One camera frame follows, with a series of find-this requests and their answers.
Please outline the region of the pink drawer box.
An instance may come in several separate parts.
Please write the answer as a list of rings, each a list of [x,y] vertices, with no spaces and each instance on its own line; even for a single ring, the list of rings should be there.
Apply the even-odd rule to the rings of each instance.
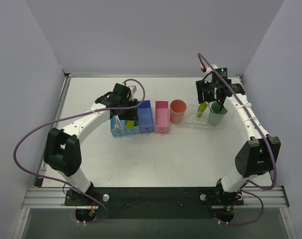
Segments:
[[[155,133],[168,133],[169,132],[169,104],[168,101],[155,102]]]

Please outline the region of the clear textured oval tray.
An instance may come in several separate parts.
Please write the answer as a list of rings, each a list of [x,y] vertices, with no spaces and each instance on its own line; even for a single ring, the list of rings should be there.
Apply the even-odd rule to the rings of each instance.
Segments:
[[[209,108],[206,108],[204,112],[198,112],[199,105],[187,104],[186,111],[182,117],[182,121],[174,126],[185,127],[185,128],[196,128],[204,130],[213,130],[221,128],[221,125],[210,125],[208,123]]]

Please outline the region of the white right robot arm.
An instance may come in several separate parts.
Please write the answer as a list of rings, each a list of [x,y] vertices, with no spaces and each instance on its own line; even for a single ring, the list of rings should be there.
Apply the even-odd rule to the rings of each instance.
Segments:
[[[195,84],[199,104],[210,110],[208,123],[217,126],[228,115],[243,140],[234,168],[220,180],[223,191],[236,192],[260,175],[276,173],[281,141],[262,127],[242,85],[228,79],[227,68],[202,67],[202,71],[205,76]]]

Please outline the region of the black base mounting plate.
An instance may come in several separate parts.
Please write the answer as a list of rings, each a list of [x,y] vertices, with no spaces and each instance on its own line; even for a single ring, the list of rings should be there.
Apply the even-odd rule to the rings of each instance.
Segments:
[[[91,198],[68,190],[64,204],[76,207],[80,220],[210,219],[216,210],[230,212],[244,204],[241,192],[220,187],[114,187],[92,188]]]

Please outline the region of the orange plastic cup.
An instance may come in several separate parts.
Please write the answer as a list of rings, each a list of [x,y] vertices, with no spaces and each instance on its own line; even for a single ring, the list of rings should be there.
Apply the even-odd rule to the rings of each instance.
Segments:
[[[187,105],[182,100],[173,100],[170,103],[170,121],[172,124],[179,124],[186,112]]]

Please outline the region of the yellow green toothpaste tube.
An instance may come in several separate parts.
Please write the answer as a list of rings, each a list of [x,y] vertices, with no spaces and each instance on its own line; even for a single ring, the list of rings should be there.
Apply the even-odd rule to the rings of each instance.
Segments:
[[[196,117],[198,119],[200,119],[204,113],[204,111],[206,110],[206,108],[208,107],[208,104],[206,102],[203,102],[203,103],[200,103],[199,104],[199,107],[198,107],[198,110],[197,110],[197,113],[196,113]]]
[[[134,120],[128,120],[126,122],[125,128],[134,128],[135,124],[136,124],[136,122]]]

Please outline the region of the green plastic cup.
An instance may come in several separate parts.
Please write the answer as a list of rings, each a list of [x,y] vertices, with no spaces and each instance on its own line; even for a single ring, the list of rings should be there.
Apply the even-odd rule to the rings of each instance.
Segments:
[[[219,125],[222,119],[228,113],[228,111],[217,102],[210,104],[209,110],[208,124],[211,126]]]

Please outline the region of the white pink toothbrush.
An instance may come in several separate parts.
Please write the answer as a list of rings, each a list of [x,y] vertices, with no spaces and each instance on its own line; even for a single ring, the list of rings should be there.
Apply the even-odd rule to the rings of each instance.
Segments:
[[[118,116],[115,116],[115,129],[120,129],[120,128],[122,128],[120,119],[118,118]]]

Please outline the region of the purple drawer box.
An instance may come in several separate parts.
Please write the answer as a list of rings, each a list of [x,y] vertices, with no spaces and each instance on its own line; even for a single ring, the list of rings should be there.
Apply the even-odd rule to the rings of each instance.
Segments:
[[[154,120],[150,100],[144,100],[138,106],[138,117],[140,125],[140,133],[154,132]]]

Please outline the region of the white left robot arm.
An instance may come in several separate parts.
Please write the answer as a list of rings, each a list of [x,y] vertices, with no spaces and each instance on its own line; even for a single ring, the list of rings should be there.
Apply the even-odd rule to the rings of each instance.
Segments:
[[[97,98],[87,110],[87,115],[78,117],[69,125],[52,128],[47,136],[44,162],[63,176],[66,182],[78,189],[76,199],[83,205],[93,201],[92,183],[81,170],[81,143],[98,126],[113,116],[121,120],[136,120],[138,104],[134,98],[136,86],[116,83],[111,92]]]

